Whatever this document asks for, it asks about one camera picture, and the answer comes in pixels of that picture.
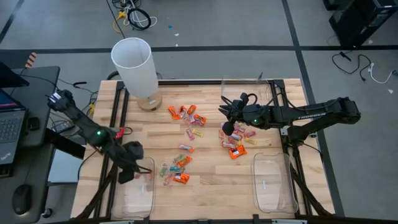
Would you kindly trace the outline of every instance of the black desk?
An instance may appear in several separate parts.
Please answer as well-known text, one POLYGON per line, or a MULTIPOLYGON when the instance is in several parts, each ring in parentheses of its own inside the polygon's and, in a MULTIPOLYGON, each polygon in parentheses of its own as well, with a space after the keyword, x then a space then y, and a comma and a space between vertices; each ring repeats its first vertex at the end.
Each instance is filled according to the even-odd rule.
MULTIPOLYGON (((30 68, 24 75, 45 78, 57 83, 59 67, 30 68)), ((47 179, 49 176, 55 148, 73 156, 83 158, 85 148, 60 137, 47 129, 50 108, 47 97, 55 87, 38 78, 24 77, 30 85, 16 88, 12 97, 29 109, 29 117, 38 117, 40 129, 25 132, 19 142, 13 164, 12 177, 0 179, 0 217, 2 223, 35 223, 45 208, 47 199, 47 179), (32 186, 32 208, 23 215, 16 215, 11 206, 15 189, 25 182, 32 186)))

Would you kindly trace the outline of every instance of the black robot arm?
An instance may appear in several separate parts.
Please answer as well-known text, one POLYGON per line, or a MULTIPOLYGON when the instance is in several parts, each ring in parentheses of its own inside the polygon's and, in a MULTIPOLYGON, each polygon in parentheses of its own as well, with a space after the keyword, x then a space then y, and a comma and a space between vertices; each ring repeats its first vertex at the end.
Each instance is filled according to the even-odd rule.
POLYGON ((346 98, 337 98, 324 103, 314 105, 295 107, 289 102, 285 106, 265 106, 259 104, 248 105, 250 96, 257 96, 242 93, 240 100, 230 101, 225 97, 221 97, 227 105, 220 105, 219 110, 227 117, 228 122, 223 126, 223 131, 227 135, 231 135, 234 131, 234 123, 236 121, 243 122, 247 125, 254 126, 259 129, 270 128, 287 128, 289 141, 291 143, 299 143, 304 141, 311 133, 325 129, 337 123, 354 124, 361 118, 361 113, 354 101, 346 98), (293 121, 317 118, 303 125, 294 126, 293 121))
POLYGON ((79 135, 87 143, 100 152, 106 153, 118 167, 122 168, 118 181, 126 183, 134 178, 134 173, 148 173, 151 170, 137 165, 137 160, 144 157, 142 145, 137 142, 128 142, 121 145, 116 138, 116 132, 104 126, 96 124, 75 106, 72 93, 68 90, 60 90, 48 98, 51 109, 64 113, 79 128, 79 135))

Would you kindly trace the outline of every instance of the gray floor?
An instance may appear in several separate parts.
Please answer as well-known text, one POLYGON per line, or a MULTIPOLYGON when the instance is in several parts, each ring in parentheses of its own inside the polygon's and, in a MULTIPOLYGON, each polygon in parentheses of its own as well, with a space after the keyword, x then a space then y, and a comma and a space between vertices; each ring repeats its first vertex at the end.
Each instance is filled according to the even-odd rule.
MULTIPOLYGON (((0 29, 14 10, 17 0, 0 1, 0 29)), ((301 46, 338 45, 328 24, 331 12, 322 0, 288 0, 301 46)), ((142 8, 157 16, 158 23, 140 32, 125 29, 127 37, 140 37, 152 47, 269 45, 292 46, 282 0, 144 0, 142 8)), ((113 18, 105 1, 36 0, 23 3, 0 49, 78 49, 109 48, 121 39, 112 29, 113 18)), ((397 45, 398 13, 394 14, 365 45, 397 45)), ((385 84, 373 82, 364 71, 347 75, 331 62, 334 51, 303 51, 310 83, 317 102, 349 96, 358 104, 362 119, 355 125, 336 125, 325 136, 336 175, 338 190, 347 217, 398 220, 396 202, 398 156, 395 130, 398 77, 385 84)), ((267 78, 301 78, 294 51, 237 50, 154 52, 157 71, 163 78, 254 78, 264 72, 267 78)), ((351 52, 353 63, 337 58, 347 70, 355 68, 358 54, 374 63, 379 80, 398 69, 398 50, 351 52)), ((39 54, 35 67, 58 65, 60 78, 68 82, 86 81, 96 90, 100 81, 115 70, 109 53, 39 54)), ((68 88, 84 107, 85 91, 68 88)), ((66 220, 70 214, 74 188, 50 191, 48 204, 57 212, 51 220, 66 220), (60 205, 59 197, 70 198, 60 205)))

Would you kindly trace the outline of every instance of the laptop keyboard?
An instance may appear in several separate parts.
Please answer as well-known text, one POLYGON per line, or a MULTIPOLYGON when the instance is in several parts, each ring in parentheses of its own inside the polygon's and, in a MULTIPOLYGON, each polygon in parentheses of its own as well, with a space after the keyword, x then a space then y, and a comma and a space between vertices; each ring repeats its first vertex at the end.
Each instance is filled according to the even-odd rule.
POLYGON ((16 141, 22 118, 0 119, 0 143, 16 141))

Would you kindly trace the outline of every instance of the lamp base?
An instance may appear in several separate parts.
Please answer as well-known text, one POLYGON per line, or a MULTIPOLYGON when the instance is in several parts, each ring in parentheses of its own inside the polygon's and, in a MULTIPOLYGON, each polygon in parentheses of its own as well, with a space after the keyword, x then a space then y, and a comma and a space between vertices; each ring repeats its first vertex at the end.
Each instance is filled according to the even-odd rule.
POLYGON ((155 111, 162 104, 162 95, 156 92, 150 97, 138 99, 138 106, 145 111, 155 111))

